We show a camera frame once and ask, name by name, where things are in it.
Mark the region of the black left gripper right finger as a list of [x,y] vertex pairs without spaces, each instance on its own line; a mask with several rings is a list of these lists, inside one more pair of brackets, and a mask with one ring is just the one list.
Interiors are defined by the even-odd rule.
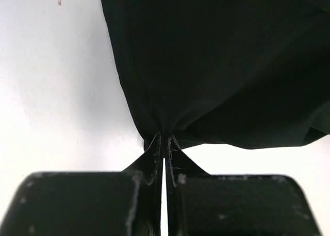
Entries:
[[285,175],[211,175],[164,145],[169,235],[320,235],[305,195]]

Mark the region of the black graphic t-shirt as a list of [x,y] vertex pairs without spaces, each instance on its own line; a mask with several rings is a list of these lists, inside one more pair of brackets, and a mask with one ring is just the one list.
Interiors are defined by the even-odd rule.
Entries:
[[101,0],[148,146],[303,146],[329,135],[329,0]]

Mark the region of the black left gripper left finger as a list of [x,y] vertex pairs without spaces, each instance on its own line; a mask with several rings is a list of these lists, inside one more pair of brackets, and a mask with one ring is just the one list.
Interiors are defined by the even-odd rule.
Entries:
[[160,135],[120,172],[38,172],[20,184],[1,235],[160,235]]

